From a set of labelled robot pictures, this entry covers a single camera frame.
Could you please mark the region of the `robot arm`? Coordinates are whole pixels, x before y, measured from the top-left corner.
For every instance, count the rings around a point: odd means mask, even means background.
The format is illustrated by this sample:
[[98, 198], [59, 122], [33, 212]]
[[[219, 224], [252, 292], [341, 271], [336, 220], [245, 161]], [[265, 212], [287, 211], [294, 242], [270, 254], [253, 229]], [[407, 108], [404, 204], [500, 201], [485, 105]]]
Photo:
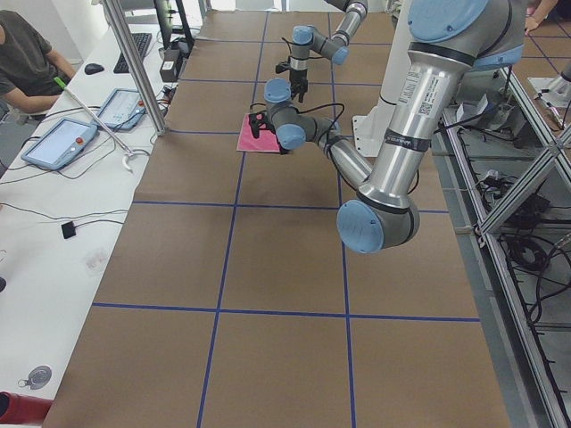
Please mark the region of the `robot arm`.
[[368, 16], [366, 0], [327, 1], [344, 13], [343, 19], [331, 36], [322, 34], [312, 25], [295, 26], [290, 42], [290, 54], [285, 63], [289, 70], [292, 97], [302, 103], [309, 90], [308, 61], [310, 54], [318, 54], [334, 65], [342, 65], [349, 55], [349, 44]]
[[267, 118], [280, 145], [293, 150], [313, 142], [355, 189], [355, 198], [341, 206], [336, 218], [348, 248], [374, 253], [414, 237], [420, 221], [408, 191], [443, 109], [468, 71], [519, 61], [525, 15], [523, 1], [414, 1], [401, 12], [399, 20], [412, 36], [411, 65], [374, 162], [331, 119], [300, 113], [288, 81], [266, 83]]

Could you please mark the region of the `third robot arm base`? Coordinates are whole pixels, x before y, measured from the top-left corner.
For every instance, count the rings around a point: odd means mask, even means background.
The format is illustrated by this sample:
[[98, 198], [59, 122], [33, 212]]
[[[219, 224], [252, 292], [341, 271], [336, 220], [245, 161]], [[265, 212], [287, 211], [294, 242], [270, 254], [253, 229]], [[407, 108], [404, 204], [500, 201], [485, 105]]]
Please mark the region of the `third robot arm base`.
[[528, 78], [534, 89], [534, 100], [548, 113], [557, 129], [570, 123], [570, 62], [553, 78]]

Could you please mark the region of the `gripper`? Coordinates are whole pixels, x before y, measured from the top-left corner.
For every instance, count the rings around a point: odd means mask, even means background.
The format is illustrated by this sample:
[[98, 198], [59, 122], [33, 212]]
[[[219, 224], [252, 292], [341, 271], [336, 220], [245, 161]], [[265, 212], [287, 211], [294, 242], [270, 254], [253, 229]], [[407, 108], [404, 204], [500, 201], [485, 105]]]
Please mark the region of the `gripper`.
[[273, 137], [274, 137], [274, 139], [276, 140], [276, 144], [277, 144], [277, 147], [278, 147], [278, 149], [279, 149], [279, 154], [280, 154], [280, 155], [287, 155], [287, 154], [289, 154], [290, 151], [287, 150], [287, 149], [278, 141], [277, 136], [276, 136], [276, 135], [273, 135]]
[[290, 69], [290, 85], [292, 100], [297, 100], [298, 95], [300, 95], [300, 103], [303, 103], [309, 86], [307, 70]]

